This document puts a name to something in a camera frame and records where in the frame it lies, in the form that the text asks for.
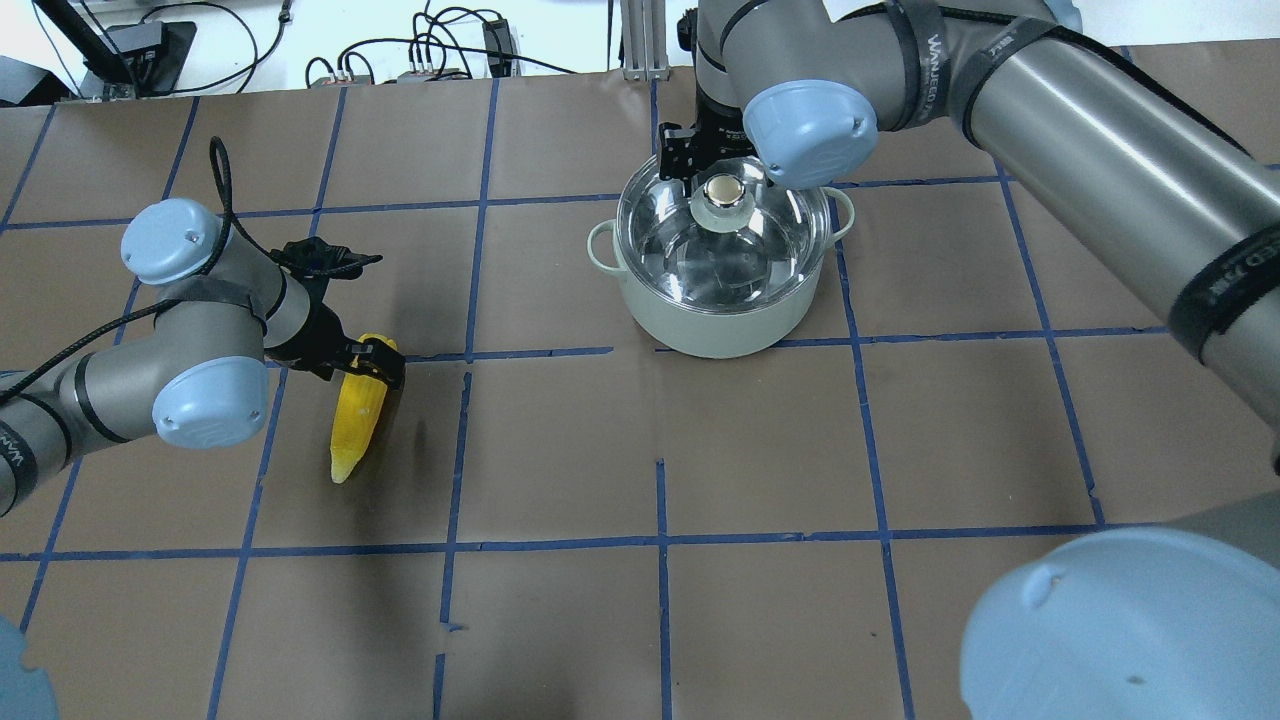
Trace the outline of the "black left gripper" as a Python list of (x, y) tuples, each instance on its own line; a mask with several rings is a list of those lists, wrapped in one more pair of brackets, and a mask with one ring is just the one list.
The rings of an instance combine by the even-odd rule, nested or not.
[(289, 369), (310, 372), (324, 380), (330, 380), (335, 372), (343, 372), (372, 378), (388, 389), (403, 387), (404, 356), (385, 340), (349, 338), (339, 316), (324, 302), (330, 282), (360, 278), (364, 269), (381, 261), (383, 255), (365, 255), (321, 238), (305, 238), (289, 242), (284, 249), (273, 249), (268, 256), (300, 283), (308, 300), (301, 329), (268, 350), (271, 360)]

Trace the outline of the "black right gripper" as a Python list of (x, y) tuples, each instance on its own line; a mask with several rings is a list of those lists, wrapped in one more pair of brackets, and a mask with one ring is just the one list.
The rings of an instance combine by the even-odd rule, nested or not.
[(673, 122), (659, 124), (657, 178), (681, 181), (685, 184), (713, 168), (718, 161), (746, 159), (762, 167), (754, 142), (745, 129), (741, 108), (713, 99), (708, 92), (695, 92), (695, 119), (690, 127)]

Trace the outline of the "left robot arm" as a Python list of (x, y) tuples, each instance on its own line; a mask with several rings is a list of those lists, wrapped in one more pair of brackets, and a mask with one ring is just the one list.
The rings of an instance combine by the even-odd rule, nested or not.
[(143, 209), (120, 258), (156, 292), (26, 373), (3, 375), (3, 511), (82, 457), (156, 436), (224, 448), (274, 427), (269, 368), (347, 373), (397, 389), (404, 357), (346, 333), (325, 301), (376, 258), (319, 237), (257, 246), (230, 208), (191, 199)]

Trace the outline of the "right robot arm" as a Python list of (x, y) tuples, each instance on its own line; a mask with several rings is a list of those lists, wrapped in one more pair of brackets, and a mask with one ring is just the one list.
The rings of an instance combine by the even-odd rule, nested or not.
[[(700, 1), (666, 178), (750, 155), (785, 187), (947, 117), (1277, 428), (1277, 174), (1080, 32), (1070, 1)], [(974, 719), (1275, 719), (1277, 495), (1079, 537), (1000, 578), (961, 646)]]

